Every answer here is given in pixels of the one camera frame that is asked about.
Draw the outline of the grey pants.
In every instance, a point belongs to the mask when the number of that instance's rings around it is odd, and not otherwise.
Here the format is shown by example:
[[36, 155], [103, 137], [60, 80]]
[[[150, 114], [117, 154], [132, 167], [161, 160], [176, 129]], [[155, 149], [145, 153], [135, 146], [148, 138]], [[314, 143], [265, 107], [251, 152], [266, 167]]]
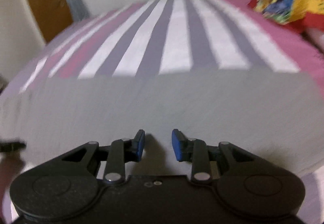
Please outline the grey pants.
[[38, 165], [89, 141], [105, 146], [147, 134], [127, 173], [188, 174], [173, 129], [214, 146], [231, 142], [295, 174], [323, 165], [323, 97], [306, 74], [213, 70], [151, 78], [49, 78], [1, 97], [1, 138], [24, 140]]

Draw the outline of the pink striped bed sheet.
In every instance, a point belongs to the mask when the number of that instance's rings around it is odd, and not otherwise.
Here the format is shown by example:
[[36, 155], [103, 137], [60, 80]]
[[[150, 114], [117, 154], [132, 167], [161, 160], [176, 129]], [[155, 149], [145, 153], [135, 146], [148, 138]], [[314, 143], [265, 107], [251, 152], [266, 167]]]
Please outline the pink striped bed sheet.
[[[247, 0], [150, 0], [73, 24], [9, 82], [23, 93], [49, 78], [151, 78], [201, 69], [306, 74], [323, 97], [323, 54], [297, 33], [247, 7]], [[247, 152], [210, 182], [188, 174], [93, 177], [65, 153], [28, 163], [28, 148], [2, 153], [1, 192], [9, 223], [323, 223], [323, 165], [302, 175]]]

